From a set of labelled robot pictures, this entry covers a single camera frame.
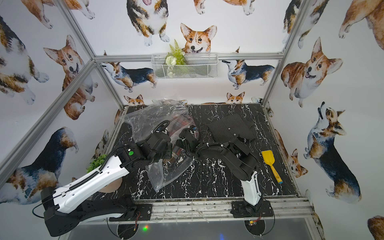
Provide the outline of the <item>clear plastic vacuum bag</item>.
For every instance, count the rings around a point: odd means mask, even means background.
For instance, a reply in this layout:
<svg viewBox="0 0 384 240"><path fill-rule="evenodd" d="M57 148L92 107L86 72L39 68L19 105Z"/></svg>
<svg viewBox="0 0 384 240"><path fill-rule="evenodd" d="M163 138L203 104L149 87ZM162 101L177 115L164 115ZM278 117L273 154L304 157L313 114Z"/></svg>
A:
<svg viewBox="0 0 384 240"><path fill-rule="evenodd" d="M130 173L145 168L155 192L176 180L194 162L199 131L187 101L158 100L121 118L132 138L118 154Z"/></svg>

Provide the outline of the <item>dark striped shirt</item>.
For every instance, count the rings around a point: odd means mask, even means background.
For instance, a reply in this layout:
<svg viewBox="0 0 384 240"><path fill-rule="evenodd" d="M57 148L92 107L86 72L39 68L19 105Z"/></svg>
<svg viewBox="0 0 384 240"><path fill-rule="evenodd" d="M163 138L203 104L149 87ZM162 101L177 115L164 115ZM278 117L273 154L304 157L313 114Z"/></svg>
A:
<svg viewBox="0 0 384 240"><path fill-rule="evenodd" d="M216 142L226 143L232 139L254 140L256 131L251 122L244 120L240 115L233 114L208 124L208 128Z"/></svg>

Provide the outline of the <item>red plaid shirt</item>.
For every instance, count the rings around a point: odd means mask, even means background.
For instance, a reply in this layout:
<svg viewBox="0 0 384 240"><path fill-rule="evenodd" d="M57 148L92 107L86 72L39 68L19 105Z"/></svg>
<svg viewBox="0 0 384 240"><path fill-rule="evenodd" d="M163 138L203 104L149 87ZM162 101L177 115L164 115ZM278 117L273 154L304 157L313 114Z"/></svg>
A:
<svg viewBox="0 0 384 240"><path fill-rule="evenodd" d="M170 137L171 137L171 140L172 140L172 144L173 144L173 152L172 152L172 156L170 159L164 159L163 160L163 164L165 165L174 165L177 161L178 161L178 158L180 156L180 154L182 154L183 152L183 149L178 147L176 145L176 141L179 137L179 134L181 133L181 131L184 129L184 128L188 128L189 126L191 125L194 125L194 120L191 116L179 116L179 117L174 117L171 121L170 121L170 125L167 127L169 133L170 133Z"/></svg>

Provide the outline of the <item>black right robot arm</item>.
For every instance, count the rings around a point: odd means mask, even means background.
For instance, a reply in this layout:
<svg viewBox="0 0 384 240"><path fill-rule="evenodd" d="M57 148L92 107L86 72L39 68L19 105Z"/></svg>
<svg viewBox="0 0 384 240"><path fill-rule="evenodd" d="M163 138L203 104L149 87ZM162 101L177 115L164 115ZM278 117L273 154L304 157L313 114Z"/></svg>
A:
<svg viewBox="0 0 384 240"><path fill-rule="evenodd" d="M257 206L262 199L256 170L258 158L237 138L226 143L201 143L195 137L196 129L195 126L183 129L176 145L194 160L211 158L224 162L241 181L245 202L252 207Z"/></svg>

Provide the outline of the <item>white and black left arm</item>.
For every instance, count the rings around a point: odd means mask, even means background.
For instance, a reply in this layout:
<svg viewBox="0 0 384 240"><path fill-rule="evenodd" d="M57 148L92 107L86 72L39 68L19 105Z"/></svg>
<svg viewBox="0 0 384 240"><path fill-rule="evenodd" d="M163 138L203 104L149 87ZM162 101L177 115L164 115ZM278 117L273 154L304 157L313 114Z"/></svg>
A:
<svg viewBox="0 0 384 240"><path fill-rule="evenodd" d="M169 124L170 121L165 120L144 140L116 147L101 166L80 179L57 189L49 187L42 190L44 220L50 235L64 235L85 220L128 220L137 217L137 206L131 196L105 201L91 201L89 197L137 169L171 157Z"/></svg>

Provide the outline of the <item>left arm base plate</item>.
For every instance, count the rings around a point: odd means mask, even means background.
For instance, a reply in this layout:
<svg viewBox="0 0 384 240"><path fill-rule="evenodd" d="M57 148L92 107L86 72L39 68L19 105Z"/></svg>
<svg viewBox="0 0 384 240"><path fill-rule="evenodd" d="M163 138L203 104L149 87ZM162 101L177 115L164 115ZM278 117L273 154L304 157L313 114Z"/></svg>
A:
<svg viewBox="0 0 384 240"><path fill-rule="evenodd" d="M152 215L152 204L139 204L129 207L128 210L118 218L109 218L110 222L126 222L126 221L149 221Z"/></svg>

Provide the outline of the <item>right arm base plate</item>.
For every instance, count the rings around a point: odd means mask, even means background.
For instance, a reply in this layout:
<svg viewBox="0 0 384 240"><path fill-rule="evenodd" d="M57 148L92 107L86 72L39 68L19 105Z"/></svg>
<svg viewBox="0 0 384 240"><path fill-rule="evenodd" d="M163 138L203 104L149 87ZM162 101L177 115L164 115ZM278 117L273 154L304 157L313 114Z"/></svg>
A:
<svg viewBox="0 0 384 240"><path fill-rule="evenodd" d="M271 203L261 199L255 206L246 201L231 202L231 211L235 219L238 218L258 218L273 217L274 210Z"/></svg>

